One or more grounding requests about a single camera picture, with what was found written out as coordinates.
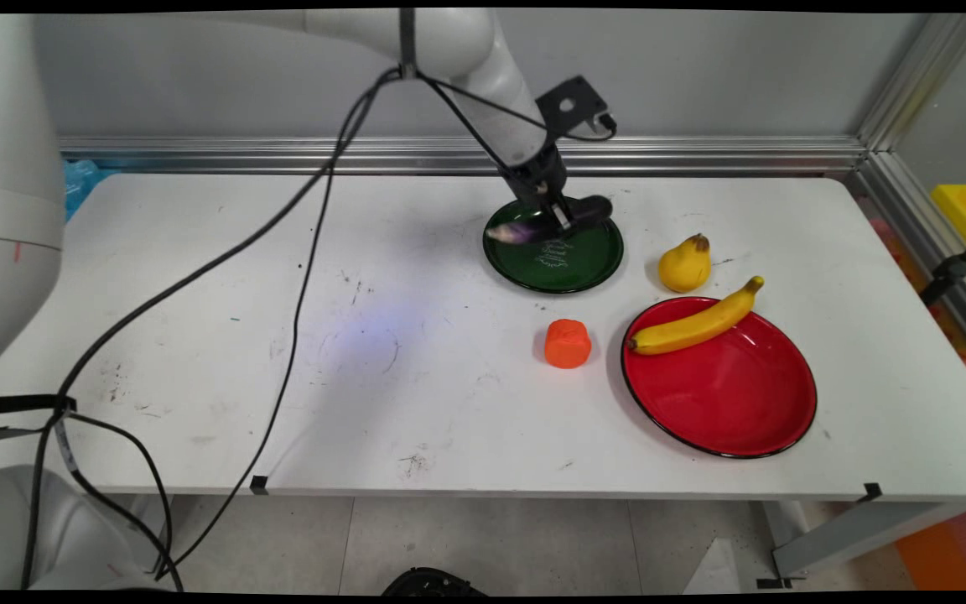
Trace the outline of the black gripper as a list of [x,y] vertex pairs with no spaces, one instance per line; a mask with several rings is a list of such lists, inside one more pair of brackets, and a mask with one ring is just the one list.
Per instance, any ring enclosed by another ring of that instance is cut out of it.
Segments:
[[515,198],[536,209],[532,215],[534,226],[553,226],[555,219],[560,233],[571,233],[575,229],[576,217],[564,196],[566,165],[555,144],[543,146],[524,164],[499,165],[498,171]]

